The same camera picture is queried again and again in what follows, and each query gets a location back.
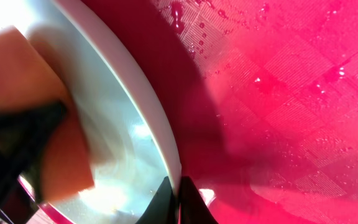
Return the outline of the orange green sponge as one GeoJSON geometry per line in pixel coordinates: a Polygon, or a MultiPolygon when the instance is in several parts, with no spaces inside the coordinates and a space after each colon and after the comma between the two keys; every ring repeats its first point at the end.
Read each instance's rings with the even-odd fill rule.
{"type": "Polygon", "coordinates": [[[58,100],[68,112],[48,140],[33,176],[41,202],[93,187],[88,143],[60,77],[16,28],[0,31],[0,111],[24,111],[58,100]]]}

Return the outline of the white plate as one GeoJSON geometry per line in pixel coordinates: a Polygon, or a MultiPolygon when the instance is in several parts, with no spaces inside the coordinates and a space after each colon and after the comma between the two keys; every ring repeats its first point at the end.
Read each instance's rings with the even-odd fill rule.
{"type": "Polygon", "coordinates": [[[42,210],[55,223],[136,223],[165,177],[177,200],[181,164],[170,123],[111,29],[74,0],[0,1],[0,31],[6,27],[46,45],[91,145],[94,186],[42,210]]]}

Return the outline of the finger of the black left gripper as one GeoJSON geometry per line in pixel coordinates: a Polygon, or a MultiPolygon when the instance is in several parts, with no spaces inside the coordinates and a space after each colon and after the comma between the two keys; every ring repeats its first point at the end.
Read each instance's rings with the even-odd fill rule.
{"type": "Polygon", "coordinates": [[[22,173],[35,176],[39,185],[34,164],[66,112],[60,101],[20,112],[0,112],[0,209],[19,186],[22,173]]]}

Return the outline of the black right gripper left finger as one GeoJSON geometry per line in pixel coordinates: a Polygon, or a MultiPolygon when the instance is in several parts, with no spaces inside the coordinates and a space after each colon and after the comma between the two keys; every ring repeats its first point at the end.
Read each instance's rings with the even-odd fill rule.
{"type": "Polygon", "coordinates": [[[177,200],[168,177],[158,187],[143,215],[135,224],[176,224],[177,200]]]}

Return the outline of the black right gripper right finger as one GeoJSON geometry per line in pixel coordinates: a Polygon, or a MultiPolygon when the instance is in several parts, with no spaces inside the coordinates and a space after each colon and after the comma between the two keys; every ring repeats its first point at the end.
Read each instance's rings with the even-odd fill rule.
{"type": "Polygon", "coordinates": [[[218,224],[188,176],[181,178],[178,199],[181,224],[218,224]]]}

